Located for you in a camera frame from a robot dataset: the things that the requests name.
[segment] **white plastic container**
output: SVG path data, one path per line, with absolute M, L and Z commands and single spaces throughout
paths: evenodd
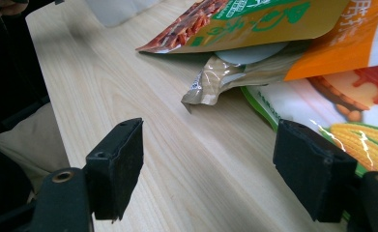
M 161 0 L 85 0 L 101 24 L 114 27 Z

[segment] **snack bag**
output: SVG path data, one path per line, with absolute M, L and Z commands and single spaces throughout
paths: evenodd
M 232 87 L 378 66 L 378 0 L 351 0 L 330 32 L 292 41 L 261 61 L 244 64 L 227 57 L 217 53 L 208 61 L 182 103 L 215 104 L 218 95 Z
M 313 39 L 349 0 L 200 0 L 138 51 L 205 52 Z
M 358 175 L 378 171 L 378 66 L 243 91 L 274 130 L 280 118 L 303 124 L 355 158 Z

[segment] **corn cob image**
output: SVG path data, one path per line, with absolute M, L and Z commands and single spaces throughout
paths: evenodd
M 334 124 L 329 128 L 336 146 L 368 171 L 378 171 L 378 128 L 365 124 Z

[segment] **table surface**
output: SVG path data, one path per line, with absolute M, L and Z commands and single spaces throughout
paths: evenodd
M 124 218 L 96 231 L 345 231 L 313 222 L 273 162 L 276 135 L 239 89 L 214 106 L 180 103 L 211 54 L 155 55 L 144 45 L 194 0 L 164 0 L 105 28 L 83 0 L 27 23 L 72 166 L 122 121 L 144 120 L 144 165 Z

